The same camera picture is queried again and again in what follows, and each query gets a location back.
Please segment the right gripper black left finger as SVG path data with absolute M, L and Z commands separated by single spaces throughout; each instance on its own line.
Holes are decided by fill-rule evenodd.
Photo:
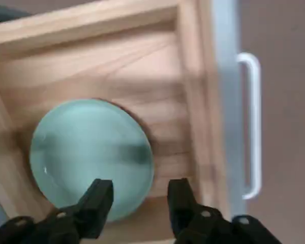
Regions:
M 113 183 L 95 179 L 80 200 L 36 222 L 17 216 L 0 226 L 0 243 L 80 243 L 97 239 L 114 200 Z

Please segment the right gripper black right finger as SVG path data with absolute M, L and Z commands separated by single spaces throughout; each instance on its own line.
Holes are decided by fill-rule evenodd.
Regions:
M 169 181 L 167 202 L 175 243 L 280 243 L 253 216 L 228 221 L 218 209 L 199 204 L 187 178 Z

